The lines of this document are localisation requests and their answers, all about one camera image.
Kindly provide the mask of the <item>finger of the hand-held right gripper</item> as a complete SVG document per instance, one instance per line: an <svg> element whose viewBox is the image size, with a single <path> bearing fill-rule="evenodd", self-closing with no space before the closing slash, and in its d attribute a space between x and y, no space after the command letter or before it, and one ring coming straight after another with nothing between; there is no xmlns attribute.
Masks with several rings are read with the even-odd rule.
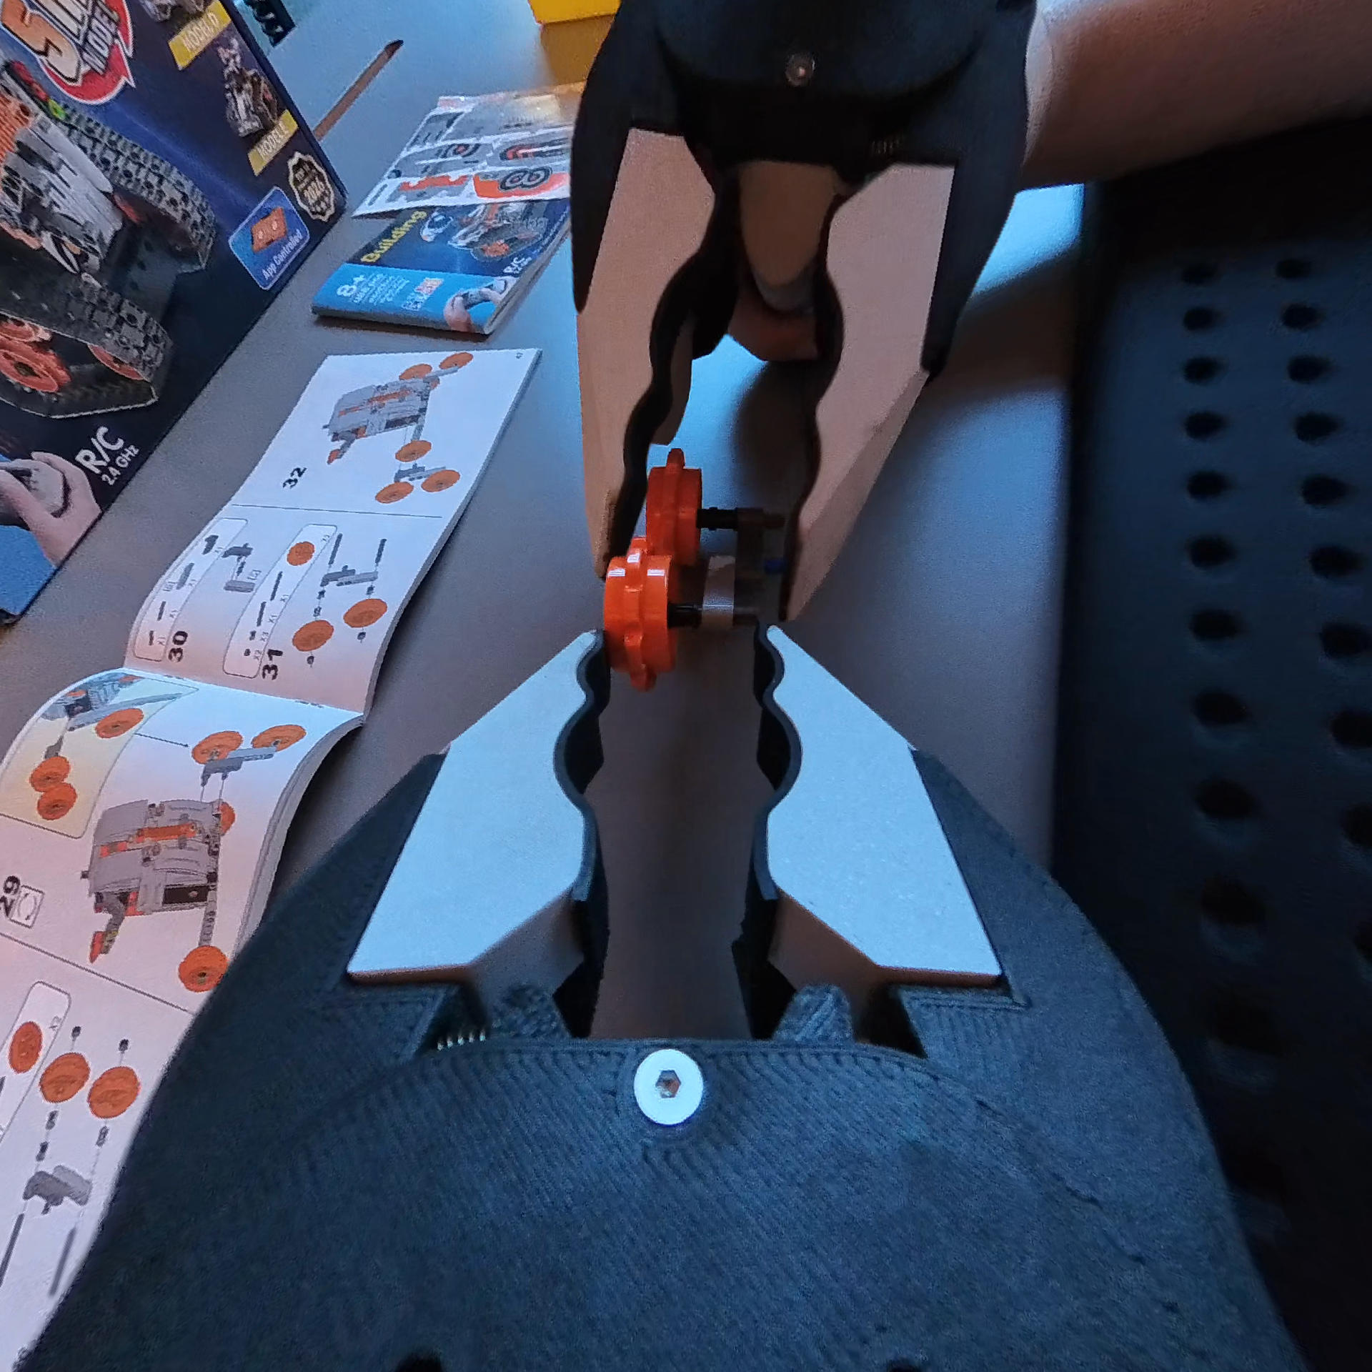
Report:
<svg viewBox="0 0 1372 1372"><path fill-rule="evenodd" d="M577 129L577 359L594 574L624 554L647 454L675 436L692 356L733 305L737 180L715 187L677 135Z"/></svg>
<svg viewBox="0 0 1372 1372"><path fill-rule="evenodd" d="M894 163L840 203L825 277L842 347L816 402L816 476L798 505L784 619L833 569L928 381L922 366L954 170Z"/></svg>

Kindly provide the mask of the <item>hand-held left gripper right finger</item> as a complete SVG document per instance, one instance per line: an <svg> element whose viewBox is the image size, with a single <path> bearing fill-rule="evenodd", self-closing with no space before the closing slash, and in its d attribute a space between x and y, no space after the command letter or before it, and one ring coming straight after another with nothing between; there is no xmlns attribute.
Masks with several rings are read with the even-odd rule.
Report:
<svg viewBox="0 0 1372 1372"><path fill-rule="evenodd" d="M737 978L754 1035L840 986L861 1034L899 1040L894 987L1003 991L1003 967L911 743L780 629L755 630L760 765Z"/></svg>

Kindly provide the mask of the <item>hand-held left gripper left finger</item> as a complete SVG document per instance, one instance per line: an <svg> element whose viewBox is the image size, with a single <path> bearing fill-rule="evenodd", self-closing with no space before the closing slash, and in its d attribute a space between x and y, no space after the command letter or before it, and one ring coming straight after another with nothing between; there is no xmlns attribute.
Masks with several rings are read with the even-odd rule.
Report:
<svg viewBox="0 0 1372 1372"><path fill-rule="evenodd" d="M461 982L482 1009L550 991L592 1029L606 876L586 785L605 761L602 630L578 635L447 743L349 964L359 982Z"/></svg>

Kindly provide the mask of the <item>grey perforated beam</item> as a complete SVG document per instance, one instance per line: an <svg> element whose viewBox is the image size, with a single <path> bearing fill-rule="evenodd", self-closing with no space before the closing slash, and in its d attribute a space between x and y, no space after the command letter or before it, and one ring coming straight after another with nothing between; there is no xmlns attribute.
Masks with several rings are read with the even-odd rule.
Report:
<svg viewBox="0 0 1372 1372"><path fill-rule="evenodd" d="M769 536L784 530L786 517L769 512L764 526L721 530L733 533L733 553L715 553L705 565L702 611L705 629L745 629L755 624L764 585L773 575L784 575L786 558L769 553Z"/></svg>

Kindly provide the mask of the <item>person's right forearm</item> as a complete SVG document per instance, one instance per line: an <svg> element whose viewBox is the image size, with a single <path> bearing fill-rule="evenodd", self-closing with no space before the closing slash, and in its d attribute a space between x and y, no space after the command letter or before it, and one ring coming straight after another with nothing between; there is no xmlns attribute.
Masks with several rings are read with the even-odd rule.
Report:
<svg viewBox="0 0 1372 1372"><path fill-rule="evenodd" d="M1369 104L1367 0L1047 0L1022 187L1111 180Z"/></svg>

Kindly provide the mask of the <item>grey desk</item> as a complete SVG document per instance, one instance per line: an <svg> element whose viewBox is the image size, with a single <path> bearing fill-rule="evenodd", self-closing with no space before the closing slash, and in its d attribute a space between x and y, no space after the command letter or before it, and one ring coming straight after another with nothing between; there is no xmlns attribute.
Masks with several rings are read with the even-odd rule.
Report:
<svg viewBox="0 0 1372 1372"><path fill-rule="evenodd" d="M324 136L349 197L382 178L440 94L583 80L606 21L542 29L528 4L290 4L272 53L318 125L390 46ZM1015 202L942 375L925 391L846 554L790 635L910 740L940 755L1041 865L1051 849L1063 585L1073 250L1082 192ZM345 219L185 407L114 512L18 624L3 629L3 748L62 687L124 653L152 578L220 512L330 353L417 350L420 332L310 317L327 270L370 233ZM592 575L569 248L495 347L537 372L427 581L406 605L362 729L337 743L290 826L286 890L423 752L602 623ZM602 1035L741 1035L728 954L745 914L760 703L751 635L690 635L654 693L612 687L598 813L609 890Z"/></svg>

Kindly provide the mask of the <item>person's right hand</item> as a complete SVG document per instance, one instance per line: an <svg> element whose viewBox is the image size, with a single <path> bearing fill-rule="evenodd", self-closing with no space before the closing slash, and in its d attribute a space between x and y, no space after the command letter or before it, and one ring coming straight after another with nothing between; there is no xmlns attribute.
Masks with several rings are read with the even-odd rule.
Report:
<svg viewBox="0 0 1372 1372"><path fill-rule="evenodd" d="M728 335L763 363L814 363L819 356L814 313L776 313L741 302Z"/></svg>

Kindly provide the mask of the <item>blue booklet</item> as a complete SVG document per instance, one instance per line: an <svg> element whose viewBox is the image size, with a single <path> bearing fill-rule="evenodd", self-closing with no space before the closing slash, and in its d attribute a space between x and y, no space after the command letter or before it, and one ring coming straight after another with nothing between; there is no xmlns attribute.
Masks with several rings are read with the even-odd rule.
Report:
<svg viewBox="0 0 1372 1372"><path fill-rule="evenodd" d="M566 233L569 202L416 208L342 263L313 313L490 335Z"/></svg>

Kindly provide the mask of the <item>sticker sheet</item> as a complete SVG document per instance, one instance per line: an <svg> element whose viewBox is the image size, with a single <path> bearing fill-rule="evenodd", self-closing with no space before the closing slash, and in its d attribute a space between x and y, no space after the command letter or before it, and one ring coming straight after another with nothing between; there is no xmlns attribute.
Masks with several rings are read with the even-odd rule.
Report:
<svg viewBox="0 0 1372 1372"><path fill-rule="evenodd" d="M355 215L566 197L578 94L569 83L440 98Z"/></svg>

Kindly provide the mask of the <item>black perforated panel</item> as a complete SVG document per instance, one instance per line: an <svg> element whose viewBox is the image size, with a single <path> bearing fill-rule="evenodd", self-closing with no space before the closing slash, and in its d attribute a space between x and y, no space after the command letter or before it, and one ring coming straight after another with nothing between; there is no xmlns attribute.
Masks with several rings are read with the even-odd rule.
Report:
<svg viewBox="0 0 1372 1372"><path fill-rule="evenodd" d="M1315 1368L1369 1368L1372 135L1090 194L1055 876Z"/></svg>

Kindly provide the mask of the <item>white instruction booklet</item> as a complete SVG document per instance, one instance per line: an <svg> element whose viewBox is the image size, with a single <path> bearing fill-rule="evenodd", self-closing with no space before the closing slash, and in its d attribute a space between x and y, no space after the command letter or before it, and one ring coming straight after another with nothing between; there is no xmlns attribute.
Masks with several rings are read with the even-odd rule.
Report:
<svg viewBox="0 0 1372 1372"><path fill-rule="evenodd" d="M124 661L52 694L0 782L0 1353L84 1263L150 1094L255 929L327 750L537 350L330 356L152 585Z"/></svg>

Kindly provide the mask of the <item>blue robot kit box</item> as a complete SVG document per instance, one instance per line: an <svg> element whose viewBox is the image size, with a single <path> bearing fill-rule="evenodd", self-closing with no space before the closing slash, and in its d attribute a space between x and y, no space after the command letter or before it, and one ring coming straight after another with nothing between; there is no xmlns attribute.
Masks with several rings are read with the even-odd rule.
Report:
<svg viewBox="0 0 1372 1372"><path fill-rule="evenodd" d="M342 208L234 4L3 4L3 623L26 615Z"/></svg>

